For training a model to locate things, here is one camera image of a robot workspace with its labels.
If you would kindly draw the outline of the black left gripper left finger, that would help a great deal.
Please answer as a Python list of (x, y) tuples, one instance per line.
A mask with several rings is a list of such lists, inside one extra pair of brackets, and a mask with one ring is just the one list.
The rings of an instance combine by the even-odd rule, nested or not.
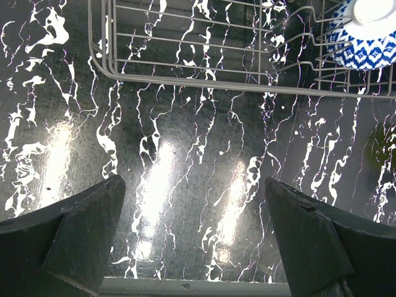
[(126, 195), (114, 175), (1, 222), (1, 296), (98, 296)]

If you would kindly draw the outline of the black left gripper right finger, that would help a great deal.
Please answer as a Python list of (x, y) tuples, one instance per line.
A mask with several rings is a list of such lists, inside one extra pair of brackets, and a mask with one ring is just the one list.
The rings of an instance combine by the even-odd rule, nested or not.
[(395, 296), (395, 228), (268, 177), (265, 198), (292, 296)]

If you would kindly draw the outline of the blue white patterned bowl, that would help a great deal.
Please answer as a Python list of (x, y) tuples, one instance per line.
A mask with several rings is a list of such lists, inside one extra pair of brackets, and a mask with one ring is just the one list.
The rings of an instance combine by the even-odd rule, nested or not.
[(395, 63), (395, 1), (343, 1), (325, 34), (329, 56), (358, 71)]

